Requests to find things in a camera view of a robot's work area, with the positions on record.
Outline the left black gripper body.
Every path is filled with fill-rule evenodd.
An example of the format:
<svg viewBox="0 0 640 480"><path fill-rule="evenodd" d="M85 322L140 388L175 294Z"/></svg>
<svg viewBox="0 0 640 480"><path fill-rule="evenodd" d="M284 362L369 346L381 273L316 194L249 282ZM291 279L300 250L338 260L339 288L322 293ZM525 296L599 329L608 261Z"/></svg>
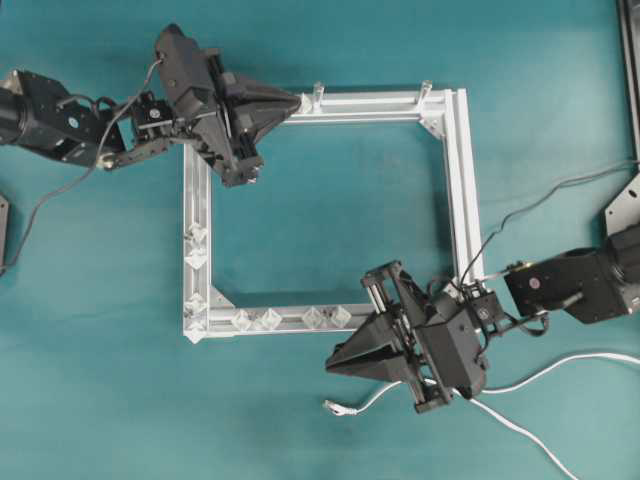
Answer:
<svg viewBox="0 0 640 480"><path fill-rule="evenodd" d="M223 103L198 43L172 23L158 35L155 54L159 78L187 143L225 186L256 182L262 160L253 151L244 159L234 153Z"/></svg>

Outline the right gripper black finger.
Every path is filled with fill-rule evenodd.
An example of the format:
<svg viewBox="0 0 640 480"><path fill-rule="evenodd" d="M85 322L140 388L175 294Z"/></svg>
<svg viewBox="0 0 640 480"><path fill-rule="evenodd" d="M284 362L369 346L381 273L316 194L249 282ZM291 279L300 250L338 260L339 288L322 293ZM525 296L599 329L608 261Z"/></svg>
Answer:
<svg viewBox="0 0 640 480"><path fill-rule="evenodd" d="M337 344L327 362L363 362L390 350L391 356L408 354L424 363L424 354L416 349L414 335L414 329L424 320L424 305L388 304L384 312L373 312L345 342Z"/></svg>
<svg viewBox="0 0 640 480"><path fill-rule="evenodd" d="M378 349L355 354L340 351L325 362L328 373L380 380L419 384L418 371L402 352Z"/></svg>

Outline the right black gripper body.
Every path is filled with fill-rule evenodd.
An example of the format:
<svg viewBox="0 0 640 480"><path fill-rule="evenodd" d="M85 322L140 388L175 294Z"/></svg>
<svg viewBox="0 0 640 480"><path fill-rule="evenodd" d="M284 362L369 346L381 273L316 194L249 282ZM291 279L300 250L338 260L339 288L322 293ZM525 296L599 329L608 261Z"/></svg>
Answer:
<svg viewBox="0 0 640 480"><path fill-rule="evenodd" d="M398 261L364 274L362 285L372 295L377 312L393 302L425 306L425 320L415 329L416 349L425 362L405 354L418 371L419 384L407 384L417 413L446 406L453 393L466 399L481 393L486 384L486 358L467 306L442 291L424 293Z"/></svg>

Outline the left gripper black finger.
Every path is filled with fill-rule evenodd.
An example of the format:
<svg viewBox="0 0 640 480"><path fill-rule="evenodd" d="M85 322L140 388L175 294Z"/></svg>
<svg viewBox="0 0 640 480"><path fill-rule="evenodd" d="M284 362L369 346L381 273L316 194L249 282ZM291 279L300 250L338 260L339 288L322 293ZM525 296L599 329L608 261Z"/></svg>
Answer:
<svg viewBox="0 0 640 480"><path fill-rule="evenodd" d="M261 83L243 74L236 75L238 93L236 99L242 103L280 102L290 113L301 106L301 97L286 90Z"/></svg>
<svg viewBox="0 0 640 480"><path fill-rule="evenodd" d="M259 140L299 109L298 104L246 104L238 107L238 145L254 150Z"/></svg>

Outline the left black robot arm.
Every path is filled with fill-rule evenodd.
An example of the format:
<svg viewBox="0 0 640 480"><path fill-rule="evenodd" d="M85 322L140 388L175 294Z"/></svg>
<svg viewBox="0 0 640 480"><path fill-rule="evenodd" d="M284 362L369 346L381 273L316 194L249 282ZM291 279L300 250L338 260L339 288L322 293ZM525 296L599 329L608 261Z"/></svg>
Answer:
<svg viewBox="0 0 640 480"><path fill-rule="evenodd" d="M1 84L1 142L53 161L112 171L176 144L191 146L227 187L253 183L263 166L257 143L288 120L300 96L224 68L176 24L155 42L165 98L143 90L131 104L70 93L24 70Z"/></svg>

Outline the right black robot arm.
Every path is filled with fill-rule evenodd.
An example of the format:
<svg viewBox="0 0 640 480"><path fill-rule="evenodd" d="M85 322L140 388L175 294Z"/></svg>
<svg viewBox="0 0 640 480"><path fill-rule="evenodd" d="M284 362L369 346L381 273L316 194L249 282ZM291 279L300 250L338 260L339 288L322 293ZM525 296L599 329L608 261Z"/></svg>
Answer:
<svg viewBox="0 0 640 480"><path fill-rule="evenodd" d="M578 248L506 269L504 281L519 314L504 311L481 283L421 290L398 261L368 271L361 284L374 310L326 360L329 373L409 386L423 413L470 400L486 385L489 342L519 329L539 337L549 315L565 311L583 324L639 310L639 228L629 227L598 247Z"/></svg>

